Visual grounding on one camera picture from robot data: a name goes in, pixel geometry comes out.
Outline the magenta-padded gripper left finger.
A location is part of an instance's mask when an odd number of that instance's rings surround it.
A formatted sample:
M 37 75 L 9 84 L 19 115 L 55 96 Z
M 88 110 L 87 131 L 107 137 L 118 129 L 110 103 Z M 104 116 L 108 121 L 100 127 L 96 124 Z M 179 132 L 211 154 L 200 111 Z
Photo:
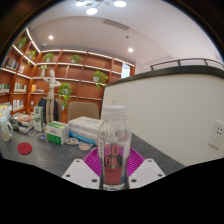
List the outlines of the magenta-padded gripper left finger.
M 75 159 L 62 176 L 84 188 L 100 188 L 100 159 L 98 149 L 92 149 L 83 159 Z

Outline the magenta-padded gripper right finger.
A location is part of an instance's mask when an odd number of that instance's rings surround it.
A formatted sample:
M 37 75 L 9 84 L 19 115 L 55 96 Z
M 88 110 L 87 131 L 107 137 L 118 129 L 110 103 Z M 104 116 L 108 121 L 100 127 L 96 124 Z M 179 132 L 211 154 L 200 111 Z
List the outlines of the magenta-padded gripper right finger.
M 135 189 L 159 180 L 165 177 L 165 174 L 152 158 L 145 159 L 131 148 L 127 161 L 127 177 L 129 188 Z

